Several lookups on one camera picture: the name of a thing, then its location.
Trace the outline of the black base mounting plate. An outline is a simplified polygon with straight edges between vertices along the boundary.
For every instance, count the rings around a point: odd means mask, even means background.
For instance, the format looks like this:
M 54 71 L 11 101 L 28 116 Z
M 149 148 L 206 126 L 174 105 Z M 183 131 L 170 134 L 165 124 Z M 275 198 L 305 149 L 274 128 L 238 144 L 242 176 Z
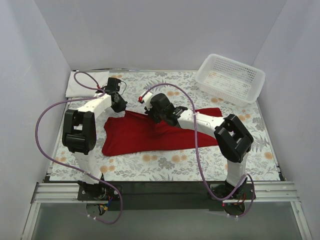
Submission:
M 97 206 L 100 214 L 124 210 L 227 210 L 242 214 L 246 201 L 255 199 L 251 183 L 245 183 L 225 202 L 214 199 L 201 181 L 78 181 L 78 201 Z

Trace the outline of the folded white t-shirt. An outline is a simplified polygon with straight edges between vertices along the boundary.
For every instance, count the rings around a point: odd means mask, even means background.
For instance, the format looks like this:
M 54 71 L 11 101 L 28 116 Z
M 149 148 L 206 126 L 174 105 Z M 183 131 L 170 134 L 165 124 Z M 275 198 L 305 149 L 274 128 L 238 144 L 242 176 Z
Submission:
M 66 98 L 85 98 L 85 97 L 93 97 L 96 94 L 96 90 L 85 88 L 79 85 L 74 79 L 75 71 L 70 72 L 67 89 L 65 92 Z M 110 72 L 103 71 L 103 72 L 89 72 L 95 80 L 92 80 L 89 76 L 83 73 L 79 73 L 76 75 L 77 81 L 90 88 L 97 88 L 97 85 L 103 87 L 107 84 L 108 77 Z

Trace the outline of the floral patterned table mat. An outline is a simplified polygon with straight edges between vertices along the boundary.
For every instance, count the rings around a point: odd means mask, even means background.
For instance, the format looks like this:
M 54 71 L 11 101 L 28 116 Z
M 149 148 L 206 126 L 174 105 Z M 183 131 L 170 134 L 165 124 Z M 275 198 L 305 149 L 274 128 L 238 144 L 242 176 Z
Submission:
M 91 72 L 89 75 L 70 75 L 70 79 L 98 81 L 115 77 L 122 80 L 121 91 L 127 101 L 127 110 L 143 113 L 138 96 L 149 88 L 154 93 L 164 93 L 175 106 L 198 109 L 219 108 L 223 116 L 234 114 L 253 136 L 248 154 L 246 172 L 255 181 L 278 181 L 280 170 L 274 157 L 262 114 L 257 103 L 236 106 L 221 98 L 201 91 L 194 71 L 122 71 Z M 111 109 L 96 120 L 97 142 L 93 150 L 96 164 L 106 181 L 224 181 L 227 177 L 227 161 L 217 146 L 173 151 L 147 151 L 108 157 L 102 154 L 106 140 L 104 125 L 108 117 L 117 117 Z

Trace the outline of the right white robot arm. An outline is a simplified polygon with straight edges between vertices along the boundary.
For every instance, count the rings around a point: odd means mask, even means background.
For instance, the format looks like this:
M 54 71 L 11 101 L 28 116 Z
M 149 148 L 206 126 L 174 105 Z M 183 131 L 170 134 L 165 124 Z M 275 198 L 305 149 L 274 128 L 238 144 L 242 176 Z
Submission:
M 194 130 L 214 138 L 227 159 L 227 195 L 232 199 L 243 195 L 243 184 L 247 178 L 241 178 L 246 172 L 247 157 L 254 139 L 236 115 L 213 117 L 183 106 L 175 107 L 163 93 L 143 93 L 138 101 L 145 104 L 145 113 L 157 124 L 163 121 L 169 126 Z

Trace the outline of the white plastic basket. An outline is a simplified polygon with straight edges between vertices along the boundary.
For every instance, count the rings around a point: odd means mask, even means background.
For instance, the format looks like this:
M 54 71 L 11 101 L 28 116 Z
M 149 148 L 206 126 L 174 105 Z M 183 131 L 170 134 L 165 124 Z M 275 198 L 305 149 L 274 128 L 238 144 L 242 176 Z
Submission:
M 253 66 L 210 54 L 195 75 L 201 91 L 239 107 L 259 97 L 266 74 Z

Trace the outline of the red t-shirt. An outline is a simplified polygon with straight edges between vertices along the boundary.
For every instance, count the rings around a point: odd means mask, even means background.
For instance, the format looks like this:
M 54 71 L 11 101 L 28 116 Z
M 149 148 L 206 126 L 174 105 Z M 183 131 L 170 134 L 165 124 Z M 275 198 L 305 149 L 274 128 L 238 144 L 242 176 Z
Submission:
M 155 123 L 149 116 L 126 111 L 123 117 L 109 117 L 104 124 L 106 140 L 102 154 L 107 157 L 150 151 L 193 149 L 195 132 Z

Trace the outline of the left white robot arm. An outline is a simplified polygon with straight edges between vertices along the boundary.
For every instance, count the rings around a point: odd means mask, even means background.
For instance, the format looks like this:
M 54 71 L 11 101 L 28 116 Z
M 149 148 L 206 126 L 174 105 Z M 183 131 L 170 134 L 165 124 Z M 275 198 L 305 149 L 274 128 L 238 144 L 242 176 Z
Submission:
M 89 194 L 95 200 L 103 199 L 107 193 L 106 187 L 99 183 L 102 173 L 93 152 L 97 142 L 96 119 L 109 108 L 116 113 L 126 110 L 127 102 L 120 94 L 121 83 L 118 78 L 108 78 L 107 85 L 102 88 L 103 96 L 98 92 L 95 99 L 77 109 L 68 109 L 64 114 L 62 144 L 84 171 L 81 181 L 91 184 Z

